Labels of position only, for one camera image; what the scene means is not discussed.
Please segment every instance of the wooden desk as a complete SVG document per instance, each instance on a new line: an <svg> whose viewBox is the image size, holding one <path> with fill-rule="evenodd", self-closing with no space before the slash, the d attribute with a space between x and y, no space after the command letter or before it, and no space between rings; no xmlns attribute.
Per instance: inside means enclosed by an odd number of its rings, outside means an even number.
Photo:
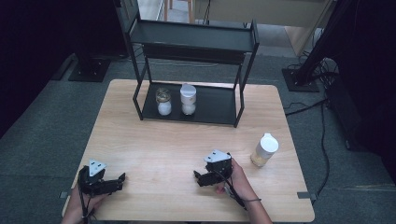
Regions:
<svg viewBox="0 0 396 224"><path fill-rule="evenodd" d="M246 211L233 199L216 194L213 186L200 188L196 183L192 171L205 174L204 156L215 148L230 152L244 168L273 221L314 219L310 200L297 196L307 189L276 87L246 85L245 114L234 128L140 120L132 102L136 84L110 83L78 168L96 159L107 164L105 180L126 173L123 190L108 197L97 211L99 220L248 221ZM144 83L139 101L145 100L147 88ZM280 148L258 168L249 155L265 132L278 140Z"/></svg>
<svg viewBox="0 0 396 224"><path fill-rule="evenodd" d="M193 1L195 20L205 18L209 0ZM210 21L250 22L282 25L296 55L301 55L309 38L328 19L332 0L213 0Z"/></svg>

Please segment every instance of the light wood tabletop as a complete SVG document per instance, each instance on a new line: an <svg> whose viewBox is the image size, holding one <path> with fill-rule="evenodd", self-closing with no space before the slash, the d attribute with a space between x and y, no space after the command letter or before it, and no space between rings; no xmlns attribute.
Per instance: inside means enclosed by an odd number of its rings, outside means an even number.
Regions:
<svg viewBox="0 0 396 224"><path fill-rule="evenodd" d="M132 100L136 85L135 80L110 83L78 167L95 159L107 165L104 180L126 173L123 190L106 198L96 212L98 220L248 221L247 212L227 194L196 183L193 171L207 173L204 157L213 149L230 152L244 168L273 221L314 219L310 200L297 195L307 188L276 87L246 85L245 111L234 128L140 120ZM148 86L140 90L141 105ZM276 138L279 150L259 168L249 156L264 133Z"/></svg>

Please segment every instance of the hand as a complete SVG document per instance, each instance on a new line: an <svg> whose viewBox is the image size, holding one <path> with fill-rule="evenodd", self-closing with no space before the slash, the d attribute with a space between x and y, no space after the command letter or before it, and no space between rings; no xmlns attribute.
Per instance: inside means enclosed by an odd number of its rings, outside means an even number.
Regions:
<svg viewBox="0 0 396 224"><path fill-rule="evenodd" d="M90 201L88 207L88 214L92 211L92 209L98 209L102 204L103 199L107 197L107 194L97 195L91 198L86 194L83 194L85 206L87 206L88 201ZM64 212L64 218L62 219L63 224L77 224L81 223L82 220L82 207L81 200L79 198L78 188L74 187L72 190L72 194L70 195L69 204L67 205L66 211Z"/></svg>
<svg viewBox="0 0 396 224"><path fill-rule="evenodd" d="M257 199L257 194L248 182L248 178L245 175L244 169L232 158L233 174L231 175L230 182L233 183L233 188L239 197L246 200ZM218 185L216 193L224 192L224 183Z"/></svg>

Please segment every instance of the forearm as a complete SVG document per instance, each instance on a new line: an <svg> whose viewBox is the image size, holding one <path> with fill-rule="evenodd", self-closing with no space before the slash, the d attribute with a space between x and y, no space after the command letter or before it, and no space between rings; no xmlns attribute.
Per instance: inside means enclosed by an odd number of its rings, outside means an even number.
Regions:
<svg viewBox="0 0 396 224"><path fill-rule="evenodd" d="M247 208L247 213L251 224L270 224L272 223L271 218L268 216L267 211L265 211L262 202L253 201L245 202Z"/></svg>

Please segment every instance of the shelf top tier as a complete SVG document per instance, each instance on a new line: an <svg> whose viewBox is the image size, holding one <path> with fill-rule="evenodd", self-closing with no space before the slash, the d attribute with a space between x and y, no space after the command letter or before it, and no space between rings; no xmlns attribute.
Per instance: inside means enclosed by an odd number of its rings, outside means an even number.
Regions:
<svg viewBox="0 0 396 224"><path fill-rule="evenodd" d="M133 43L143 45L240 52L253 52L259 43L255 22L249 29L139 20L134 25L131 38Z"/></svg>

